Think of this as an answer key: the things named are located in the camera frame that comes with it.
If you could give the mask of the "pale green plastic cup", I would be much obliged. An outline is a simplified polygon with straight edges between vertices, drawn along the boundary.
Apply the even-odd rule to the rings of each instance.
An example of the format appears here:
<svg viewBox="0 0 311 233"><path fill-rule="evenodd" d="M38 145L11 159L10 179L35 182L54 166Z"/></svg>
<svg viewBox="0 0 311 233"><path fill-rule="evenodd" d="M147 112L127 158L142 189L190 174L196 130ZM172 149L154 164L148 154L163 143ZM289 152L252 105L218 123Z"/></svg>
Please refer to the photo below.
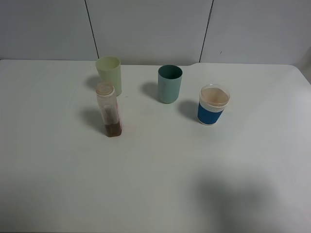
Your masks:
<svg viewBox="0 0 311 233"><path fill-rule="evenodd" d="M102 81L112 84L116 96L119 96L122 93L120 59L113 56L102 57L96 61L95 66Z"/></svg>

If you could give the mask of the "teal plastic cup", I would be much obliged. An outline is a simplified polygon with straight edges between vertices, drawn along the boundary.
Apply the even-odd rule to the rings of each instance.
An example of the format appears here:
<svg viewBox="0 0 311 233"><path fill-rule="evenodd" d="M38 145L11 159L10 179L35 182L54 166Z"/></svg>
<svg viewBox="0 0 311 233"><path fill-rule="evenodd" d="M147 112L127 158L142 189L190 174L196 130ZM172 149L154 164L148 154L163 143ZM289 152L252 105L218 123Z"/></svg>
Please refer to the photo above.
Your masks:
<svg viewBox="0 0 311 233"><path fill-rule="evenodd" d="M158 97L162 103L170 104L178 99L183 71L174 65L158 69Z"/></svg>

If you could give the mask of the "clear plastic drink bottle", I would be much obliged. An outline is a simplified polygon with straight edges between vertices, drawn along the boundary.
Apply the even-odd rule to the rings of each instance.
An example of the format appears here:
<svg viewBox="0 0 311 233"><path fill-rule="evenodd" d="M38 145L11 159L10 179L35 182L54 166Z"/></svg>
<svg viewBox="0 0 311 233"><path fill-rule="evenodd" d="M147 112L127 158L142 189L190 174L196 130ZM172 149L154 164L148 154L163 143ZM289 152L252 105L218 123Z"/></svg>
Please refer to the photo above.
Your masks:
<svg viewBox="0 0 311 233"><path fill-rule="evenodd" d="M115 88L110 83L102 82L97 84L95 91L107 136L120 136L122 126Z"/></svg>

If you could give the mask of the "blue sleeved clear cup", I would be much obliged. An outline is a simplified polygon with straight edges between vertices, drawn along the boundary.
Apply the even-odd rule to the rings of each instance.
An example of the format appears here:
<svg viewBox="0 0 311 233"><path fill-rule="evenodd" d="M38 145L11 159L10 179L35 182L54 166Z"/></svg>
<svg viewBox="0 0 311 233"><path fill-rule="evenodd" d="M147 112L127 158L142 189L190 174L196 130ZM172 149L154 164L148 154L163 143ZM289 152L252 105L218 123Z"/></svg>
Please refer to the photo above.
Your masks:
<svg viewBox="0 0 311 233"><path fill-rule="evenodd" d="M230 100L230 93L218 84L202 87L199 94L198 120L204 125L217 122Z"/></svg>

